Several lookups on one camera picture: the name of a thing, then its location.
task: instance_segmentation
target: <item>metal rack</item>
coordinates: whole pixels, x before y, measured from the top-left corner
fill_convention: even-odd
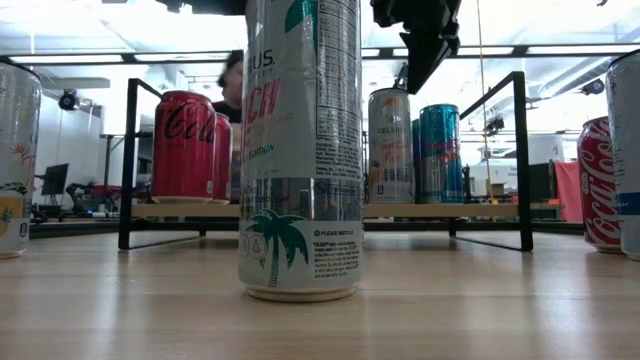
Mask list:
[[[495,96],[499,91],[513,84],[515,132],[517,145],[518,166],[518,204],[398,204],[398,205],[365,205],[365,218],[397,217],[397,218],[444,218],[447,222],[393,222],[393,223],[367,223],[365,231],[442,231],[449,232],[451,239],[472,242],[477,244],[495,246],[517,251],[531,251],[533,249],[533,224],[531,221],[531,209],[556,208],[546,204],[530,204],[529,188],[529,147],[527,141],[526,119],[526,92],[525,75],[523,72],[512,72],[498,83],[485,96],[476,101],[461,115],[461,119],[470,116],[485,102]],[[123,250],[131,250],[148,246],[168,244],[178,241],[192,240],[203,236],[207,231],[236,231],[238,221],[229,221],[228,218],[239,216],[237,205],[133,205],[133,168],[135,162],[136,120],[138,105],[138,89],[143,88],[150,93],[161,97],[151,86],[140,79],[129,79],[127,98],[127,124],[124,136],[124,169],[122,173],[122,197],[120,211],[120,228],[118,247]],[[492,216],[513,217],[517,222],[487,222],[471,223],[460,220],[461,217]],[[208,217],[223,218],[227,220],[208,222],[177,222],[177,221],[148,221],[145,217]],[[152,244],[132,244],[130,234],[132,231],[145,230],[188,230],[198,231],[198,236],[162,241]],[[480,241],[468,237],[458,236],[458,231],[494,231],[517,230],[520,235],[520,246]]]

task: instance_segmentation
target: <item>silver celsius can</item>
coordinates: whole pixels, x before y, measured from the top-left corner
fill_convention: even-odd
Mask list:
[[[239,276],[255,297],[352,294],[362,271],[359,0],[246,10]]]
[[[640,50],[613,61],[607,72],[609,125],[622,251],[640,261]]]
[[[41,92],[37,75],[0,62],[0,258],[29,241]]]
[[[369,202],[411,204],[413,158],[409,95],[400,89],[369,97]]]

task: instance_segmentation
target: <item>blue red bull can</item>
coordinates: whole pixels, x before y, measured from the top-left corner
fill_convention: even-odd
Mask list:
[[[420,196],[427,204],[463,203],[460,114],[455,105],[420,111]]]

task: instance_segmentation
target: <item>wooden shelf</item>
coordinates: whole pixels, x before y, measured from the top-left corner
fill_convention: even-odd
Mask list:
[[[535,210],[556,210],[559,205],[532,204]],[[134,217],[238,217],[240,207],[238,205],[192,205],[192,204],[146,204],[134,205],[132,216]],[[513,204],[385,204],[365,205],[365,218],[401,217],[464,217],[464,216],[518,216],[518,206]]]

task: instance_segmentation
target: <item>white can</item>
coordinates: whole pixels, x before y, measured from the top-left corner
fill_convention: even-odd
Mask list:
[[[29,241],[41,93],[36,74],[0,62],[0,258]]]
[[[382,89],[369,96],[369,202],[412,204],[414,197],[409,95]]]
[[[609,66],[607,98],[622,251],[640,261],[640,50]]]
[[[359,0],[247,4],[239,276],[276,301],[352,294],[362,270]]]

